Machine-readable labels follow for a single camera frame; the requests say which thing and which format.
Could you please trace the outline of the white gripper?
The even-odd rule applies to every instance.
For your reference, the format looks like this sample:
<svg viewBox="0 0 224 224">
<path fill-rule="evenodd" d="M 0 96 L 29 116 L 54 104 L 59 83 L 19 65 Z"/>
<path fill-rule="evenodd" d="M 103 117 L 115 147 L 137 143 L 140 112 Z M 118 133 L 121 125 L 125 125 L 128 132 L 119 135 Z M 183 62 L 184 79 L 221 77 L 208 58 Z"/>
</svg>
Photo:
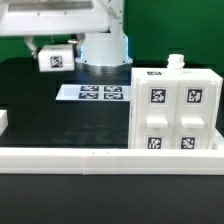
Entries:
<svg viewBox="0 0 224 224">
<path fill-rule="evenodd" d="M 32 36 L 107 31 L 110 16 L 99 0 L 0 0 L 0 36 L 25 36 L 24 43 L 37 57 Z"/>
</svg>

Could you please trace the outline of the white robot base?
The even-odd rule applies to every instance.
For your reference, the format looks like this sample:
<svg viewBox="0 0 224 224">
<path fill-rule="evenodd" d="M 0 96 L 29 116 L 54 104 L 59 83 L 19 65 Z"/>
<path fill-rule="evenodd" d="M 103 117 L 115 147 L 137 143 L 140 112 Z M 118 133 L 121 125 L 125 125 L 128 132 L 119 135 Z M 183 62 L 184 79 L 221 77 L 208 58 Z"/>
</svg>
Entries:
<svg viewBox="0 0 224 224">
<path fill-rule="evenodd" d="M 130 71 L 133 60 L 128 55 L 128 37 L 123 31 L 125 0 L 99 0 L 110 15 L 106 32 L 84 33 L 75 58 L 76 68 L 96 73 Z"/>
</svg>

